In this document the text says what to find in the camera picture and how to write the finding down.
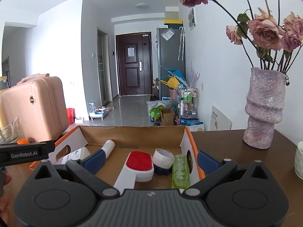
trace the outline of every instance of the yellow item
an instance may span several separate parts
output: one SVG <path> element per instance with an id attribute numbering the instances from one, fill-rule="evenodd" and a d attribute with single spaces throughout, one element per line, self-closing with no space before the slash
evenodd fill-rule
<path id="1" fill-rule="evenodd" d="M 29 141 L 26 138 L 21 138 L 17 141 L 19 145 L 21 144 L 29 144 Z"/>
<path id="2" fill-rule="evenodd" d="M 183 24 L 181 19 L 165 19 L 164 24 Z"/>
<path id="3" fill-rule="evenodd" d="M 179 81 L 176 79 L 176 77 L 169 77 L 170 79 L 167 82 L 165 82 L 164 80 L 160 80 L 160 82 L 166 84 L 169 88 L 176 89 L 177 86 L 180 84 Z"/>

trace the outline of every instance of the dark brown door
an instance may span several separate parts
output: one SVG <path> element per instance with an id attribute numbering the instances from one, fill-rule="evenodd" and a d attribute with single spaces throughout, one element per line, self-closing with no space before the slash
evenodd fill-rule
<path id="1" fill-rule="evenodd" d="M 152 88 L 151 33 L 117 35 L 120 95 L 150 95 Z"/>

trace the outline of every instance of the pink suitcase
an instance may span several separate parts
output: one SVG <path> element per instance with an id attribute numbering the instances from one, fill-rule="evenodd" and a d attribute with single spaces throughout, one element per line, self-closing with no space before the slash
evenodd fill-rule
<path id="1" fill-rule="evenodd" d="M 3 92 L 2 103 L 8 122 L 19 117 L 21 132 L 30 142 L 56 140 L 69 126 L 58 77 L 26 77 Z"/>

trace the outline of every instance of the white wall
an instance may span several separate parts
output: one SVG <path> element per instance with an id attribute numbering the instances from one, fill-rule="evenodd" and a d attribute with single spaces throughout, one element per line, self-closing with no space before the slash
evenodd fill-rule
<path id="1" fill-rule="evenodd" d="M 5 25 L 33 28 L 38 24 L 38 14 L 6 8 L 1 2 L 2 0 L 0 1 L 0 58 L 2 56 L 2 40 Z"/>
<path id="2" fill-rule="evenodd" d="M 158 78 L 158 56 L 154 48 L 157 50 L 157 27 L 163 25 L 162 20 L 153 21 L 140 21 L 115 25 L 115 35 L 137 33 L 137 32 L 151 32 L 152 47 L 152 66 L 153 66 L 153 79 Z"/>
<path id="3" fill-rule="evenodd" d="M 235 17 L 248 9 L 246 0 L 219 0 Z M 254 13 L 258 6 L 266 10 L 264 0 L 250 0 Z M 269 0 L 273 16 L 278 19 L 277 0 Z M 302 16 L 302 0 L 281 0 L 281 21 L 293 11 Z M 190 31 L 189 8 L 180 5 L 180 19 L 185 26 L 186 72 L 190 62 L 201 73 L 197 88 L 199 92 L 198 116 L 209 129 L 212 105 L 221 110 L 232 122 L 233 129 L 245 129 L 248 115 L 244 111 L 249 89 L 250 63 L 242 46 L 230 43 L 226 34 L 227 25 L 234 21 L 215 3 L 196 6 L 197 26 Z M 246 40 L 246 48 L 255 66 L 260 66 L 255 49 Z M 276 129 L 292 142 L 303 140 L 303 52 L 288 72 L 290 86 L 286 88 L 283 121 Z"/>
<path id="4" fill-rule="evenodd" d="M 66 107 L 88 120 L 81 61 L 82 0 L 68 0 L 41 14 L 32 29 L 28 74 L 49 73 L 63 83 Z"/>
<path id="5" fill-rule="evenodd" d="M 117 74 L 115 56 L 115 36 L 114 26 L 110 18 L 90 0 L 83 0 L 82 23 L 81 23 L 81 50 L 82 50 L 82 73 L 87 108 L 89 102 L 95 102 L 96 106 L 101 106 L 100 86 L 98 78 L 97 63 L 97 36 L 100 29 L 108 34 L 109 38 L 109 64 L 112 96 L 118 94 Z"/>
<path id="6" fill-rule="evenodd" d="M 14 86 L 26 77 L 26 64 L 31 51 L 30 28 L 5 26 L 2 43 L 2 59 L 9 57 L 11 85 Z"/>

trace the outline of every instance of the ceiling light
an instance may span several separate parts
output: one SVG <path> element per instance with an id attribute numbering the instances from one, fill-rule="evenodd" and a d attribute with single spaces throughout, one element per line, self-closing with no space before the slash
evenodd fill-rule
<path id="1" fill-rule="evenodd" d="M 148 9 L 149 6 L 148 6 L 148 4 L 146 4 L 146 3 L 138 3 L 138 4 L 136 5 L 136 8 L 139 8 L 139 9 Z"/>

